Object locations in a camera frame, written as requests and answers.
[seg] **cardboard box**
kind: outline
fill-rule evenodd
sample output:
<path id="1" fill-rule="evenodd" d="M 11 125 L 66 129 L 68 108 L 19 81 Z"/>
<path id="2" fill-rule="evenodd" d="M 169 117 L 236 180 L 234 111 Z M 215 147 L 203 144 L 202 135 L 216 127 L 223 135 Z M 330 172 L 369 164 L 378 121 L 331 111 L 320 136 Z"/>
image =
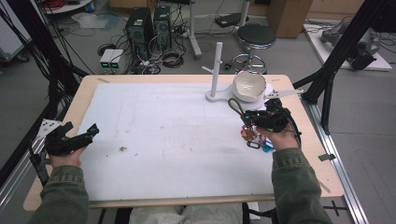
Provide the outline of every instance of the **cardboard box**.
<path id="1" fill-rule="evenodd" d="M 157 0 L 110 0 L 112 8 L 149 7 L 151 12 L 157 6 Z"/>
<path id="2" fill-rule="evenodd" d="M 250 3 L 247 14 L 252 16 L 265 16 L 267 14 L 267 9 L 268 5 Z"/>
<path id="3" fill-rule="evenodd" d="M 314 0 L 308 18 L 341 20 L 353 17 L 363 2 L 364 0 Z"/>
<path id="4" fill-rule="evenodd" d="M 267 20 L 276 37 L 297 38 L 313 0 L 273 0 Z"/>

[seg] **floor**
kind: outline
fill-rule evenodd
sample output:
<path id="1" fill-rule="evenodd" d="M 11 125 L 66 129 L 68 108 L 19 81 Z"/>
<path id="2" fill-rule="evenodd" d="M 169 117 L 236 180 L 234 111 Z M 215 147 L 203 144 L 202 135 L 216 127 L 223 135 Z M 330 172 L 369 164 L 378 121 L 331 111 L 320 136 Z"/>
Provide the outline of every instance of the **floor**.
<path id="1" fill-rule="evenodd" d="M 76 50 L 80 58 L 95 74 L 102 74 L 97 49 L 110 41 L 116 42 L 122 35 L 125 21 L 108 12 L 108 6 L 102 4 L 95 13 L 110 20 L 105 29 L 79 29 L 70 19 L 72 14 L 65 13 L 56 18 L 66 30 L 65 38 Z M 211 15 L 196 20 L 196 31 L 207 31 L 214 17 Z M 250 22 L 266 24 L 263 17 L 250 17 Z M 179 68 L 162 67 L 161 74 L 207 74 L 202 66 L 213 67 L 216 42 L 223 43 L 222 61 L 228 62 L 243 51 L 235 39 L 234 31 L 211 26 L 211 34 L 198 35 L 203 52 L 199 61 L 192 55 L 189 41 L 183 56 L 184 64 Z M 340 69 L 334 80 L 332 107 L 330 114 L 330 132 L 347 174 L 359 197 L 367 219 L 371 223 L 394 223 L 396 220 L 396 47 L 387 47 L 390 52 L 381 49 L 379 54 L 393 67 L 389 72 L 353 71 Z M 307 77 L 321 67 L 314 49 L 305 34 L 296 39 L 279 38 L 270 49 L 257 50 L 267 66 L 268 74 L 287 75 L 292 82 Z M 76 66 L 88 70 L 72 53 Z M 233 74 L 220 68 L 221 74 Z M 46 105 L 48 82 L 44 79 L 33 60 L 28 63 L 13 61 L 0 67 L 0 165 L 6 162 L 14 148 L 24 137 L 39 113 Z M 30 170 L 17 193 L 8 202 L 0 214 L 0 223 L 25 223 L 31 213 L 22 208 L 23 200 L 35 178 Z M 323 205 L 331 206 L 332 201 L 338 207 L 345 207 L 343 198 L 325 199 Z M 261 211 L 274 207 L 274 203 L 259 203 Z M 328 210 L 333 223 L 353 223 L 346 210 Z M 97 223 L 101 210 L 91 209 L 89 223 Z M 107 209 L 103 223 L 114 222 L 116 209 Z M 262 219 L 261 223 L 271 223 Z"/>

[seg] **black stool seat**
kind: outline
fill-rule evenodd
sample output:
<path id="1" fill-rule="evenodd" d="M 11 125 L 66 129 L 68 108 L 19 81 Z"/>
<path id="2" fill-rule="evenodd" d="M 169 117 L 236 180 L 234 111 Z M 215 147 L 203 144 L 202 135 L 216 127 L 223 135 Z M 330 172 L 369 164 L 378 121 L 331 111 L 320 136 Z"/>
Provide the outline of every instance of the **black stool seat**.
<path id="1" fill-rule="evenodd" d="M 247 24 L 238 29 L 239 41 L 246 45 L 253 45 L 254 48 L 269 48 L 275 41 L 276 36 L 271 27 L 259 24 Z"/>

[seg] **green jacket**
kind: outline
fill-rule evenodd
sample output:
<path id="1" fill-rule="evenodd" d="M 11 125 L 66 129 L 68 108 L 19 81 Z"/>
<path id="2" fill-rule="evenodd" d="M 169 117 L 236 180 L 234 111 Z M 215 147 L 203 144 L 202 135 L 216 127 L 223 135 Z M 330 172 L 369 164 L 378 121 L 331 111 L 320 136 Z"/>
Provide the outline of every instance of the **green jacket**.
<path id="1" fill-rule="evenodd" d="M 297 148 L 276 151 L 272 181 L 279 223 L 332 223 L 320 204 L 315 171 Z M 86 223 L 89 199 L 82 170 L 63 166 L 52 171 L 43 199 L 29 223 Z"/>

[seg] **person's right hand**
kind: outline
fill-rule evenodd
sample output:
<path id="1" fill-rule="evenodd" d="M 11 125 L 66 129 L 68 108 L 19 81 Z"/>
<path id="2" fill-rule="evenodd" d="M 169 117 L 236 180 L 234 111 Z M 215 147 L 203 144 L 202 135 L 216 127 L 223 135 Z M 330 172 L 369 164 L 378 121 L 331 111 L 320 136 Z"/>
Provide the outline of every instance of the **person's right hand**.
<path id="1" fill-rule="evenodd" d="M 285 130 L 280 133 L 273 133 L 261 127 L 256 127 L 256 131 L 270 139 L 276 151 L 291 147 L 299 147 L 290 123 L 286 126 Z"/>
<path id="2" fill-rule="evenodd" d="M 49 160 L 53 168 L 59 166 L 77 166 L 81 165 L 81 161 L 79 160 L 79 156 L 85 150 L 86 147 L 80 148 L 79 150 L 74 151 L 73 153 L 66 156 L 52 156 L 49 155 Z"/>

